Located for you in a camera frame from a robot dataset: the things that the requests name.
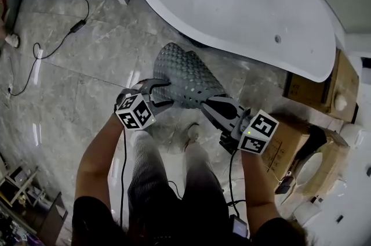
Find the gray pants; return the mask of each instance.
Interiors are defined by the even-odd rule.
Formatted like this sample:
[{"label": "gray pants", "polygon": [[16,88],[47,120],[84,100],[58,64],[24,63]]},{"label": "gray pants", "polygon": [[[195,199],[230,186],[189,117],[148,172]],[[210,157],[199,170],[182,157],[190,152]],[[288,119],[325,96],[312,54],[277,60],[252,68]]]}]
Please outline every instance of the gray pants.
[{"label": "gray pants", "polygon": [[228,207],[207,152],[198,144],[184,154],[185,190],[179,200],[168,184],[153,138],[144,131],[132,138],[136,157],[129,186],[129,232],[179,243],[228,233]]}]

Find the marble floor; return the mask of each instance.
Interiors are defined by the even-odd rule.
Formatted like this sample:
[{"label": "marble floor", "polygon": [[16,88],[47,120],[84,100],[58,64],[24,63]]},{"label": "marble floor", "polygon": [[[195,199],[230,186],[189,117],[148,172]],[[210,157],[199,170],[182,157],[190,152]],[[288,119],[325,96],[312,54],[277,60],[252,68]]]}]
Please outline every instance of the marble floor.
[{"label": "marble floor", "polygon": [[[198,49],[165,23],[145,0],[128,6],[117,0],[89,0],[87,24],[67,38],[50,58],[36,62],[26,91],[17,97],[6,94],[21,90],[33,64],[32,46],[40,43],[42,54],[50,53],[69,29],[85,17],[83,0],[23,0],[15,32],[21,46],[5,45],[0,57],[0,152],[10,165],[21,160],[29,169],[38,166],[39,181],[49,190],[60,190],[70,214],[59,238],[69,244],[75,178],[79,161],[90,141],[113,111],[123,86],[152,77],[159,50],[170,42],[194,50],[226,91],[253,111],[283,111],[318,125],[339,129],[341,122],[282,97],[286,72],[254,60],[207,48]],[[169,180],[183,193],[182,153],[179,133],[190,122],[202,125],[202,146],[208,151],[227,201],[230,155],[218,144],[220,132],[197,110],[171,108],[158,117],[154,138],[158,143]],[[238,154],[233,164],[236,199],[244,195],[243,173]],[[120,140],[109,176],[112,213],[119,218],[120,174],[123,164]],[[133,169],[128,140],[125,191]],[[124,198],[124,220],[128,202]],[[244,216],[243,204],[238,204]]]}]

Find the black t-shirt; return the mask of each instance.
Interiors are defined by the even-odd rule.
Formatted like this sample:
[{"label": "black t-shirt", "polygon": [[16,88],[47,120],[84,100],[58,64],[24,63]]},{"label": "black t-shirt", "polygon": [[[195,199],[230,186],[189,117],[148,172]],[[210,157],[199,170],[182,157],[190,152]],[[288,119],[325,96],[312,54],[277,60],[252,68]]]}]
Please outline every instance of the black t-shirt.
[{"label": "black t-shirt", "polygon": [[[192,237],[195,243],[207,237]],[[115,223],[110,210],[100,200],[93,197],[80,197],[75,201],[72,217],[72,246],[76,245],[180,245],[181,237],[172,237],[156,243],[134,243]],[[252,241],[247,239],[234,240],[231,236],[227,245],[304,245],[303,238],[283,218],[271,219],[263,224]]]}]

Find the cardboard box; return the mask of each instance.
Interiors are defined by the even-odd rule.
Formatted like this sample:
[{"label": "cardboard box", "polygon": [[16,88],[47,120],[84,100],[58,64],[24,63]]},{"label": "cardboard box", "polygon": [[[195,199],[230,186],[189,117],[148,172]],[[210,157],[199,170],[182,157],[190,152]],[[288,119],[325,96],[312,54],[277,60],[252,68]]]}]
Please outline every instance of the cardboard box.
[{"label": "cardboard box", "polygon": [[[295,118],[273,116],[279,121],[279,126],[261,157],[267,166],[269,184],[276,190],[279,186],[278,179],[283,179],[288,171],[294,172],[298,163],[295,156],[310,138],[311,124]],[[328,129],[323,131],[326,143],[317,150],[323,154],[322,164],[305,185],[305,196],[323,194],[332,187],[349,151],[348,144],[339,134]]]},{"label": "cardboard box", "polygon": [[[317,83],[302,76],[288,75],[283,96],[306,104],[331,117],[352,121],[356,108],[359,77],[343,51],[336,50],[331,75]],[[342,111],[335,109],[336,96],[344,96],[347,105]]]}]

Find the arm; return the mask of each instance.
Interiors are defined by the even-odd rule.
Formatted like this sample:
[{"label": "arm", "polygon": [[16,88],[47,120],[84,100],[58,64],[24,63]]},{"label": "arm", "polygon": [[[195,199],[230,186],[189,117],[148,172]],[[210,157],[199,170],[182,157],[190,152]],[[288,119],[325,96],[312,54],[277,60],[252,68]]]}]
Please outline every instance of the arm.
[{"label": "arm", "polygon": [[274,192],[268,184],[261,157],[241,152],[245,174],[246,214],[251,235],[267,221],[280,217],[274,203]]},{"label": "arm", "polygon": [[107,178],[122,130],[120,120],[112,114],[90,143],[77,172],[75,200],[95,197],[111,209]]}]

